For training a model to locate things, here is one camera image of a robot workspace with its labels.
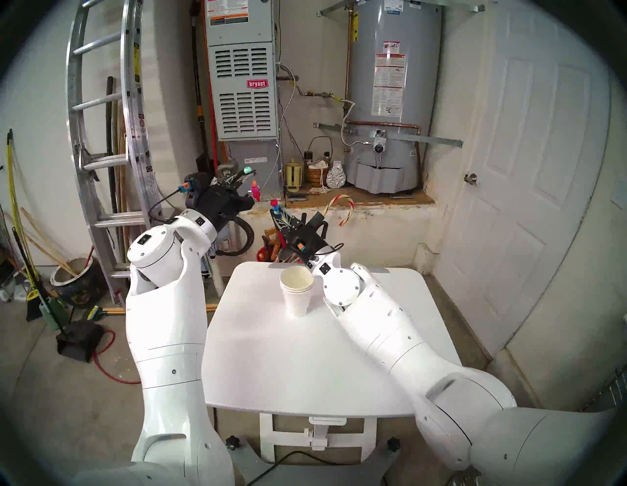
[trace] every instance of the ladder rung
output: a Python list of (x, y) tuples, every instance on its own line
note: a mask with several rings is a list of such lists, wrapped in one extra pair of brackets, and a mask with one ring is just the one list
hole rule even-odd
[(81, 54), (85, 54), (86, 52), (93, 51), (94, 49), (97, 49), (99, 47), (106, 46), (107, 44), (110, 44), (112, 42), (118, 41), (120, 40), (121, 35), (122, 34), (120, 32), (116, 32), (113, 34), (109, 34), (108, 36), (103, 37), (102, 39), (98, 39), (97, 41), (90, 42), (89, 44), (85, 44), (84, 46), (79, 47), (78, 49), (74, 49), (74, 55), (80, 56)]
[(141, 211), (130, 213), (103, 214), (95, 228), (109, 228), (110, 226), (138, 226), (145, 225), (146, 221)]
[(112, 95), (103, 96), (102, 98), (98, 98), (91, 101), (86, 101), (85, 103), (81, 103), (72, 107), (73, 112), (79, 112), (81, 110), (86, 110), (87, 108), (91, 108), (97, 105), (101, 105), (103, 103), (109, 103), (109, 101), (117, 101), (122, 99), (122, 93), (113, 93)]
[(105, 0), (87, 0), (87, 2), (83, 2), (83, 3), (81, 4), (81, 6), (82, 6), (83, 8), (90, 8), (90, 7), (93, 7), (93, 6), (95, 6), (95, 5), (98, 5), (99, 3), (104, 2), (104, 1), (105, 1)]
[(109, 273), (111, 278), (130, 278), (130, 270), (120, 270), (119, 272)]
[(89, 164), (85, 164), (83, 166), (83, 170), (89, 172), (96, 169), (106, 169), (107, 167), (123, 166), (127, 161), (128, 159), (126, 154), (120, 154), (118, 156), (94, 157)]

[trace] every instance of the aluminum ladder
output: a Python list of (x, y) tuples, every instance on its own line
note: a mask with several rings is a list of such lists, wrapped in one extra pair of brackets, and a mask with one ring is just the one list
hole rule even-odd
[[(87, 15), (91, 8), (105, 0), (81, 1), (71, 27), (66, 57), (68, 94), (68, 131), (72, 161), (76, 169), (76, 184), (85, 221), (98, 260), (107, 280), (113, 301), (124, 305), (130, 265), (118, 263), (109, 242), (109, 228), (119, 226), (144, 226), (150, 228), (150, 208), (159, 200), (157, 181), (152, 169), (148, 136), (145, 127), (144, 97), (141, 84), (140, 49), (142, 0), (125, 0), (122, 28), (102, 39), (84, 44)], [(121, 92), (95, 100), (83, 101), (82, 64), (88, 52), (113, 42), (120, 42)], [(127, 133), (126, 155), (107, 156), (91, 154), (86, 147), (84, 110), (103, 103), (122, 100)], [(129, 164), (135, 188), (139, 196), (140, 211), (105, 214), (96, 194), (94, 170)], [(161, 206), (153, 209), (160, 214)]]

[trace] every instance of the white table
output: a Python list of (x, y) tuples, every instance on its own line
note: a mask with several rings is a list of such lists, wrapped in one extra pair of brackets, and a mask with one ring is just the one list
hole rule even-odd
[[(279, 286), (287, 266), (249, 261), (233, 272), (207, 329), (205, 402), (259, 412), (266, 461), (274, 461), (274, 445), (360, 446), (363, 460), (374, 448), (376, 418), (411, 416), (413, 408), (389, 376), (345, 335), (322, 300), (320, 277), (308, 314), (287, 316)], [(371, 271), (409, 312), (433, 349), (461, 364), (422, 275), (408, 268)], [(314, 431), (274, 431), (271, 414), (308, 416)], [(341, 425), (351, 417), (365, 419), (363, 434), (326, 434), (328, 425)]]

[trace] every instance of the wall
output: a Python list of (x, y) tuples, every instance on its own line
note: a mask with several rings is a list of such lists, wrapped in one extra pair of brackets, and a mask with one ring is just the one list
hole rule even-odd
[[(348, 40), (348, 13), (338, 9), (328, 17), (316, 17), (316, 11), (333, 5), (335, 0), (308, 0), (307, 2), (283, 0), (280, 2), (280, 60), (300, 77), (298, 85), (303, 91), (333, 92), (344, 97), (346, 80), (346, 55)], [(278, 25), (278, 2), (275, 2), (275, 22)], [(285, 107), (292, 94), (289, 82), (279, 82), (280, 98)], [(334, 159), (344, 160), (339, 133), (322, 132), (313, 127), (314, 122), (341, 123), (342, 104), (322, 98), (301, 97), (296, 92), (285, 120), (300, 149), (307, 150), (313, 137), (329, 135), (333, 140)], [(290, 140), (285, 125), (282, 130), (283, 161), (300, 160), (298, 149)], [(317, 139), (312, 150), (314, 157), (329, 150), (328, 139)]]
[[(440, 70), (431, 135), (465, 141), (462, 149), (448, 145), (427, 145), (426, 192), (438, 207), (431, 222), (426, 250), (439, 253), (464, 184), (476, 139), (474, 130), (482, 114), (485, 76), (492, 59), (492, 17), (489, 5), (482, 14), (461, 8), (444, 8)], [(417, 260), (420, 268), (422, 260)]]
[[(9, 128), (14, 130), (19, 204), (68, 257), (86, 255), (91, 246), (66, 128), (65, 56), (77, 4), (74, 0), (60, 2), (47, 15), (0, 82), (0, 130), (3, 134)], [(188, 55), (189, 5), (168, 0), (145, 4), (142, 75), (146, 81), (146, 119), (157, 181), (166, 191), (195, 170), (195, 158), (200, 153), (192, 120), (196, 109)], [(94, 7), (88, 17), (85, 42), (118, 30), (122, 5), (122, 0), (110, 0)], [(119, 86), (119, 56), (118, 43), (84, 56), (84, 100), (105, 94), (107, 76), (114, 76)], [(166, 100), (163, 92), (168, 93)], [(192, 104), (186, 106), (190, 93)], [(105, 152), (104, 105), (86, 110), (85, 125), (88, 149), (92, 153)], [(2, 152), (0, 165), (6, 167)], [(98, 175), (101, 182), (96, 183), (97, 191), (105, 210), (110, 211), (106, 169)], [(0, 203), (10, 212), (7, 180), (6, 170), (0, 171)], [(34, 249), (33, 258), (37, 265), (51, 264)], [(49, 273), (51, 268), (40, 270)]]
[(590, 206), (562, 265), (507, 344), (543, 406), (574, 409), (627, 362), (627, 209), (610, 201), (627, 175), (627, 96), (611, 85), (608, 141)]
[[(240, 213), (255, 231), (255, 243), (240, 257), (216, 257), (223, 276), (231, 275), (233, 269), (243, 261), (254, 260), (256, 252), (263, 246), (261, 235), (273, 227), (270, 205), (257, 204), (252, 210)], [(307, 220), (316, 209), (291, 209), (295, 216), (307, 213)], [(426, 229), (435, 214), (435, 206), (372, 206), (357, 208), (348, 223), (340, 227), (348, 214), (343, 206), (333, 207), (326, 214), (329, 222), (327, 241), (331, 245), (344, 243), (343, 265), (354, 261), (372, 267), (408, 267), (416, 251), (416, 242), (424, 241)], [(243, 246), (245, 236), (240, 232), (235, 247)]]

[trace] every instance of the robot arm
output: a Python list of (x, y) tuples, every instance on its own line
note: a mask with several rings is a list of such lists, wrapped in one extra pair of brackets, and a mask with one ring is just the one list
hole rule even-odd
[[(144, 395), (144, 425), (132, 460), (165, 466), (177, 483), (234, 484), (201, 381), (207, 333), (201, 258), (228, 221), (254, 205), (238, 193), (245, 176), (213, 185), (206, 174), (188, 176), (187, 209), (171, 224), (142, 233), (129, 248), (127, 340)], [(245, 248), (251, 244), (249, 237)]]
[[(324, 218), (308, 223), (273, 211), (289, 251), (324, 281), (324, 299), (348, 336), (410, 398), (416, 424), (447, 467), (473, 465), (502, 484), (559, 483), (600, 437), (613, 412), (581, 414), (516, 408), (492, 375), (453, 364), (422, 338), (410, 316), (366, 267), (342, 268), (324, 241)], [(317, 233), (323, 227), (322, 234)]]

